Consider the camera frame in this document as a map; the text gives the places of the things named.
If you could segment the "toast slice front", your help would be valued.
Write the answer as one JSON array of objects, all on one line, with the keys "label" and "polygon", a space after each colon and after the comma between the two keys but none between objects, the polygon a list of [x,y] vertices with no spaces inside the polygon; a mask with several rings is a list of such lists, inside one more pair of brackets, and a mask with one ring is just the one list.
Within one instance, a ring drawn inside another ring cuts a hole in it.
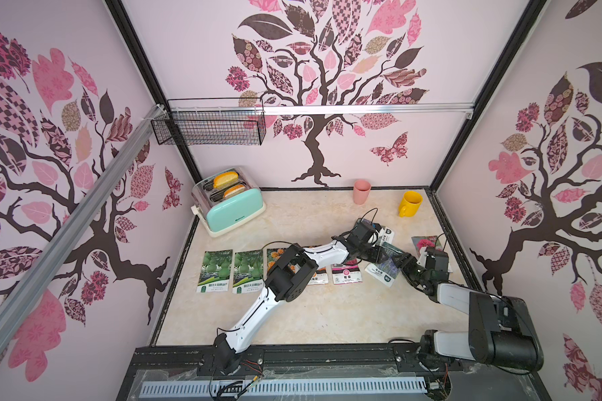
[{"label": "toast slice front", "polygon": [[236,195],[244,192],[246,189],[247,189],[247,187],[244,184],[234,185],[234,186],[228,188],[227,190],[225,190],[225,192],[223,192],[223,198],[229,199],[233,196],[236,196]]}]

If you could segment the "marigold seed packet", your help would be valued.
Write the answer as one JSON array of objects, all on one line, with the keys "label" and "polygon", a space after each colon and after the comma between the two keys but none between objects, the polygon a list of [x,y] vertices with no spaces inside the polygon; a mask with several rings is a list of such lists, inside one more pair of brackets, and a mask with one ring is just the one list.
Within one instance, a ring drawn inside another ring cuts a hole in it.
[{"label": "marigold seed packet", "polygon": [[266,250],[268,272],[273,268],[275,262],[284,254],[285,249],[282,247],[268,248]]},{"label": "marigold seed packet", "polygon": [[311,277],[309,281],[309,285],[323,285],[329,282],[328,272],[326,269],[326,265],[322,262],[321,257],[317,257],[317,254],[321,252],[325,252],[329,249],[328,246],[316,246],[316,247],[306,247],[307,254],[317,263],[318,268],[315,271],[314,275]]}]

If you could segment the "mint green toaster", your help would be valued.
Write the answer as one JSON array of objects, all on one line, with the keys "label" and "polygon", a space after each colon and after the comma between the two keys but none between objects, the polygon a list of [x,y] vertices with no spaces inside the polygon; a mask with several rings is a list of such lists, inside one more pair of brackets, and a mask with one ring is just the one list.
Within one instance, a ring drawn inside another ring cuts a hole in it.
[{"label": "mint green toaster", "polygon": [[[235,170],[239,173],[237,184],[246,185],[247,189],[229,199],[223,198],[222,190],[213,189],[215,176]],[[211,237],[220,237],[259,217],[266,211],[266,203],[258,184],[242,167],[232,167],[207,177],[192,187],[194,206],[192,213],[199,217],[203,227]]]}]

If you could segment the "aluminium rail left wall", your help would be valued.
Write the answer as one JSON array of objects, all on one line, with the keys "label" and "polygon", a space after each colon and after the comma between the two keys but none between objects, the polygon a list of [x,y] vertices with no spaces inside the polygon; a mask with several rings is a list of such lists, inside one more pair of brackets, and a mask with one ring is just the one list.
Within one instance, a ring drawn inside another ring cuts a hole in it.
[{"label": "aluminium rail left wall", "polygon": [[166,113],[164,105],[153,105],[131,137],[121,148],[120,154],[95,182],[95,186],[83,198],[59,233],[52,238],[28,272],[0,305],[0,355],[12,340],[17,329],[43,296],[55,274],[65,264],[70,252],[84,235],[90,222],[100,210],[115,186],[135,160],[145,142],[152,136],[152,120]]}]

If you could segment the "toast slice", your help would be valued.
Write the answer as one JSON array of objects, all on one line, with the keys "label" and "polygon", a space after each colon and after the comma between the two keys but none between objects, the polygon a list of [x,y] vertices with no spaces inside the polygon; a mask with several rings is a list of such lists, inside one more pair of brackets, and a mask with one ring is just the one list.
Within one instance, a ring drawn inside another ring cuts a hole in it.
[{"label": "toast slice", "polygon": [[223,198],[229,199],[233,196],[236,196],[236,195],[244,192],[246,189],[247,189],[247,187],[244,184],[234,185],[234,186],[228,188],[227,190],[225,190],[225,192],[223,192]]},{"label": "toast slice", "polygon": [[235,185],[239,181],[239,173],[235,172],[235,170],[229,170],[223,172],[213,179],[213,189],[214,190],[222,190],[224,188],[230,187],[231,185]]}]

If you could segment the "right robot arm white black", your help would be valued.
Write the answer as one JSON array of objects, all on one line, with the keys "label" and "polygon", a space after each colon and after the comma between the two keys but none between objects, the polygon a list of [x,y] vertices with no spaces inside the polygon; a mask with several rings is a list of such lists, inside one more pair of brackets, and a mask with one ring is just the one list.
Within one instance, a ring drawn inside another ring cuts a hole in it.
[{"label": "right robot arm white black", "polygon": [[419,257],[394,252],[386,260],[431,301],[468,316],[465,332],[424,332],[418,349],[421,356],[438,364],[474,361],[514,374],[529,374],[543,367],[543,350],[523,299],[452,282],[448,254],[435,247],[426,248]]}]

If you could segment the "green plant seed packet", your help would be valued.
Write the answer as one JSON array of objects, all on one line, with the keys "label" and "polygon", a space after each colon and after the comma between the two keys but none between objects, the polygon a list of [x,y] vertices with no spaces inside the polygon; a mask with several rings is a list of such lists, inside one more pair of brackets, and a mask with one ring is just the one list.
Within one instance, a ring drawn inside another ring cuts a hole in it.
[{"label": "green plant seed packet", "polygon": [[205,251],[197,292],[227,292],[232,273],[232,250]]}]

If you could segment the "lavender seed packet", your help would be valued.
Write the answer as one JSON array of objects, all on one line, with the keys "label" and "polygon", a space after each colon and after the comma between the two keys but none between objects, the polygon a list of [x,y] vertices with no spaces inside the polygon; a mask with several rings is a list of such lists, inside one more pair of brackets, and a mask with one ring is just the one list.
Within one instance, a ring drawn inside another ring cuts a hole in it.
[{"label": "lavender seed packet", "polygon": [[391,228],[379,226],[376,230],[376,246],[382,246],[385,243],[391,244],[395,238],[395,232]]},{"label": "lavender seed packet", "polygon": [[386,287],[392,287],[401,272],[401,269],[396,266],[395,261],[403,257],[404,254],[403,250],[388,242],[383,242],[379,246],[376,262],[369,263],[365,272]]}]

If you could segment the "pink cup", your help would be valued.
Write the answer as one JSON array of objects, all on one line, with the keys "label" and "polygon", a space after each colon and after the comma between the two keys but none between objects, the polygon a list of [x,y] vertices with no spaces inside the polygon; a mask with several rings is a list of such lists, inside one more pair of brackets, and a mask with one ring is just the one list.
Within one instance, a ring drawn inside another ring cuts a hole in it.
[{"label": "pink cup", "polygon": [[357,180],[353,185],[353,202],[364,205],[371,193],[371,184],[367,180]]}]

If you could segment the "pink flower seed packet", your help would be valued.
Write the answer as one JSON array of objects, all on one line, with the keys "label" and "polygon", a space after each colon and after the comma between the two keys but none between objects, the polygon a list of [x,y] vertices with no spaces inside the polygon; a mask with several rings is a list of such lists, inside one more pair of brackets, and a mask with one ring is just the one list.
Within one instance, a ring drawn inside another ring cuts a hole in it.
[{"label": "pink flower seed packet", "polygon": [[331,266],[334,285],[355,284],[363,282],[361,269],[356,260]]}]

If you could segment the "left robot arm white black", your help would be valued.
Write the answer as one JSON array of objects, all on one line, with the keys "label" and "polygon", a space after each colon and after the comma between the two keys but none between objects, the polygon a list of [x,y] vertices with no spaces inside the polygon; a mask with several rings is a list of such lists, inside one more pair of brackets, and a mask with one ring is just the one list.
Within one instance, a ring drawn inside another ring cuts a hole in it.
[{"label": "left robot arm white black", "polygon": [[376,261],[381,251],[382,232],[380,224],[360,218],[349,231],[332,237],[328,244],[318,247],[290,244],[269,268],[264,288],[250,309],[231,329],[221,329],[217,334],[213,343],[217,372],[231,374],[238,369],[242,354],[270,314],[298,298],[319,269],[359,259]]}]

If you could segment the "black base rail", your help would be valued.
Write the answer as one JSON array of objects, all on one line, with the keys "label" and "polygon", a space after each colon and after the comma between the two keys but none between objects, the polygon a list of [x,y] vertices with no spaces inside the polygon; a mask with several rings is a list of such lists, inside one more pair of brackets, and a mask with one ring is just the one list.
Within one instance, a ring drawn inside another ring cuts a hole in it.
[{"label": "black base rail", "polygon": [[227,399],[149,400],[548,400],[538,374],[514,374],[470,361],[438,364],[418,352],[417,344],[257,345],[242,356],[231,374],[217,372],[210,346],[166,346],[137,349],[116,396],[140,400],[147,381],[333,379],[419,377],[426,394],[332,395]]}]

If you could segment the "yellow mug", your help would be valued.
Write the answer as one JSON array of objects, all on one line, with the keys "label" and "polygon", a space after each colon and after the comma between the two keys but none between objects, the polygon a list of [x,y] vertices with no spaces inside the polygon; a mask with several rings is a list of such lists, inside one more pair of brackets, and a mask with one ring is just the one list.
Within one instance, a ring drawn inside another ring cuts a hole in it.
[{"label": "yellow mug", "polygon": [[423,196],[417,191],[404,193],[398,208],[399,217],[414,217],[423,202]]}]

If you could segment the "toast slice rear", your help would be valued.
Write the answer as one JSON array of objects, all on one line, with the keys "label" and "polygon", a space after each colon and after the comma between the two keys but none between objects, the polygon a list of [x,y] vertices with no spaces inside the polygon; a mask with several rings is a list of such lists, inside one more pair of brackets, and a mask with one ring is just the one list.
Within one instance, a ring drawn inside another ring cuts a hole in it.
[{"label": "toast slice rear", "polygon": [[239,173],[235,172],[235,170],[229,170],[223,172],[213,179],[213,189],[214,190],[222,190],[224,188],[230,187],[231,185],[235,185],[239,181]]}]

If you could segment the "pink flower packet edge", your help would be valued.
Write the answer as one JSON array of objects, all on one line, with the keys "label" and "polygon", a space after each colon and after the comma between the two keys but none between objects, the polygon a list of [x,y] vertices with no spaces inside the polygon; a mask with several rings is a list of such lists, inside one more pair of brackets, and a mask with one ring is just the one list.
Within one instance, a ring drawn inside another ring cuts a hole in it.
[{"label": "pink flower packet edge", "polygon": [[438,251],[442,251],[444,247],[441,237],[438,236],[418,236],[412,237],[411,240],[416,249],[417,258],[419,258],[428,247],[434,247]]}]

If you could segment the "aluminium rail wall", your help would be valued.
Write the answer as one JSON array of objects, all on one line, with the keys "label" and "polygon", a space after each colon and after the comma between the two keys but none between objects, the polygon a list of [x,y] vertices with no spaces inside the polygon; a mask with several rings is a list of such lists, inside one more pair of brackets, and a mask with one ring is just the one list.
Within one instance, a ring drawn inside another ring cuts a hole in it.
[{"label": "aluminium rail wall", "polygon": [[211,112],[223,117],[229,115],[365,115],[365,114],[408,114],[408,113],[463,113],[473,115],[474,105],[466,103],[414,104],[414,105],[304,105],[304,106],[253,106],[241,107],[175,107],[172,113]]},{"label": "aluminium rail wall", "polygon": [[83,198],[59,233],[52,238],[28,272],[0,305],[0,355],[12,340],[17,329],[43,296],[55,274],[65,264],[70,252],[84,235],[90,222],[100,210],[115,186],[135,160],[145,142],[152,136],[152,120],[166,113],[164,105],[153,105],[131,137],[121,148],[120,154],[95,182],[95,186]]}]

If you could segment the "aluminium rail back wall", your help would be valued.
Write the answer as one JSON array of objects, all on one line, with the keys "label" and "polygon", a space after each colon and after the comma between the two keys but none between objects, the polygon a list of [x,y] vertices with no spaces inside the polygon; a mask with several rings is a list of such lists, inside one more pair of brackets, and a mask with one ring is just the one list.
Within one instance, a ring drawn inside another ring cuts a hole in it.
[{"label": "aluminium rail back wall", "polygon": [[463,113],[473,115],[474,105],[466,103],[414,104],[414,105],[304,105],[304,106],[253,106],[241,107],[175,107],[172,113],[211,112],[223,117],[229,115],[365,115],[365,114],[408,114],[408,113]]}]

